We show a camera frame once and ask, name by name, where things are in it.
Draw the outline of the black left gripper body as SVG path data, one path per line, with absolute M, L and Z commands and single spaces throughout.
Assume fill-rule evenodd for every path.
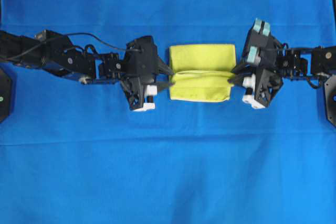
M 155 109 L 154 96 L 158 93 L 155 85 L 158 71 L 157 54 L 126 53 L 122 63 L 121 88 L 133 112 Z

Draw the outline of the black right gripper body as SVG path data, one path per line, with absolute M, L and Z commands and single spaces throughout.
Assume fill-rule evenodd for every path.
M 269 107 L 272 99 L 283 86 L 283 79 L 276 65 L 252 66 L 244 64 L 243 87 L 246 89 L 242 101 L 253 109 Z

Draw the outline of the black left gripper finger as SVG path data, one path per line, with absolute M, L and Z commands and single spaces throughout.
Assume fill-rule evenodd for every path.
M 174 75 L 173 70 L 160 57 L 158 57 L 157 60 L 157 67 L 160 74 Z
M 156 83 L 157 90 L 165 90 L 165 89 L 170 88 L 173 85 L 174 85 L 174 83 L 169 82 L 169 81 L 158 81 Z

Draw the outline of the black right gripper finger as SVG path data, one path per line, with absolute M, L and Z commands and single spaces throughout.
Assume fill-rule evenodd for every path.
M 232 76 L 231 78 L 228 79 L 228 83 L 234 85 L 234 86 L 238 86 L 238 87 L 242 87 L 243 83 L 244 83 L 244 79 L 250 77 L 249 73 L 241 73 L 241 74 L 237 74 Z
M 252 72 L 253 68 L 247 63 L 239 63 L 232 70 L 233 74 L 243 74 Z

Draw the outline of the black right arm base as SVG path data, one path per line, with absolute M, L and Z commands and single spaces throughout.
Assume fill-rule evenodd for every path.
M 328 121 L 335 126 L 335 75 L 324 83 L 324 104 Z

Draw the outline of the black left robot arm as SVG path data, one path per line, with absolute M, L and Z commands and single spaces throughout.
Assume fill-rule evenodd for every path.
M 172 69 L 159 57 L 152 36 L 127 43 L 124 57 L 116 52 L 100 54 L 92 44 L 74 45 L 70 34 L 43 30 L 34 38 L 1 31 L 1 61 L 28 69 L 41 69 L 53 76 L 83 85 L 119 83 L 131 111 L 155 109 L 154 97 L 170 88 Z

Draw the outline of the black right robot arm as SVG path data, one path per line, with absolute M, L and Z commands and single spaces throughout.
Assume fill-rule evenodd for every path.
M 246 90 L 243 102 L 254 109 L 264 109 L 282 88 L 284 79 L 306 81 L 318 89 L 335 75 L 335 46 L 251 46 L 232 73 L 234 76 L 228 82 Z

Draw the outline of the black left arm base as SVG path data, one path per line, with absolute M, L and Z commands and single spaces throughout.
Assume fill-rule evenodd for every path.
M 12 80 L 10 76 L 1 68 L 1 82 L 0 82 L 0 110 L 1 123 L 8 118 L 11 111 L 12 100 Z

